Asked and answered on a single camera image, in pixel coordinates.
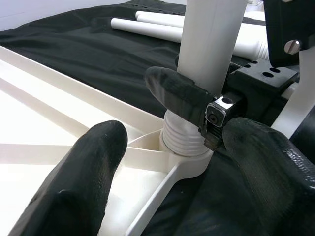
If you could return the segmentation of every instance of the metal screw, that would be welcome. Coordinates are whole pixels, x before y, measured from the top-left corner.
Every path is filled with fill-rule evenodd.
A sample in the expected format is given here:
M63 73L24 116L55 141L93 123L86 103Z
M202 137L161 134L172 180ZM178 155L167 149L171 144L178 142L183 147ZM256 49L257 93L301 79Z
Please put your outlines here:
M294 55L301 50L301 43L298 40L288 41L284 46L284 51L290 55Z
M213 114L211 114L211 115L208 116L208 120L209 120L212 124L218 123L218 118L217 118L215 115L213 115Z

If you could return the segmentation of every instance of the white wall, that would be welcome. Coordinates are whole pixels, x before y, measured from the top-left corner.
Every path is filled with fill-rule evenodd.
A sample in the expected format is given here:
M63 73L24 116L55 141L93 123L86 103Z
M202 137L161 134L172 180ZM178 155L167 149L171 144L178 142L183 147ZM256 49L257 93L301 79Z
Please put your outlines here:
M0 31L62 12L126 2L127 0L0 0ZM186 0L165 0L186 4Z

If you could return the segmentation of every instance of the silver screw head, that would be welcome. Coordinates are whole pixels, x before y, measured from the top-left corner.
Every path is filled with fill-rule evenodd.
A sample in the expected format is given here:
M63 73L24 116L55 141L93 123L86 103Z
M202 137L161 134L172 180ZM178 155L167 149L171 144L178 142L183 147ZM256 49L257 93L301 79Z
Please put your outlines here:
M290 40L284 46L284 51L290 55L294 55L301 50L301 43L299 40Z

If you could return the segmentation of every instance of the white plastic pipe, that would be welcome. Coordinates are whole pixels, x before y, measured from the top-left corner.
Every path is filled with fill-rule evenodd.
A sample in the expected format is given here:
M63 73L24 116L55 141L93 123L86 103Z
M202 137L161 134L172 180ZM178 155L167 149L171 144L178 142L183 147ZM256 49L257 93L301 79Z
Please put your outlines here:
M113 18L110 24L113 29L138 33L141 35L165 39L176 43L180 43L182 38L183 29L179 27L156 25L118 18Z
M175 16L170 14L161 14L153 12L143 14L142 12L140 12L138 14L137 21L158 25L183 27L184 18L185 18L184 16ZM235 43L233 55L247 58L250 60L257 60L259 58L269 60L266 27L244 23L241 24L240 31L238 33L238 37Z
M188 0L177 71L220 95L246 4L247 0ZM198 128L170 111L164 116L162 137L180 155L189 156L187 147L194 155L207 151Z
M300 51L300 82L272 128L288 139L315 105L315 47Z

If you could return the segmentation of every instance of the black cloth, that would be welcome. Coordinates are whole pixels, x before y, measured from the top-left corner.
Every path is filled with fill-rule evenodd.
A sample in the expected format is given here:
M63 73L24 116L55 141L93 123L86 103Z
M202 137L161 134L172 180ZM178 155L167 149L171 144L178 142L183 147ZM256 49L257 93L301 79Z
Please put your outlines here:
M180 45L111 29L111 18L135 20L137 10L183 15L185 6L134 0L73 10L0 32L0 45L163 117L165 108L145 87L143 74L151 66L176 70ZM222 149L205 173L174 185L143 235L259 235L253 208L238 167Z

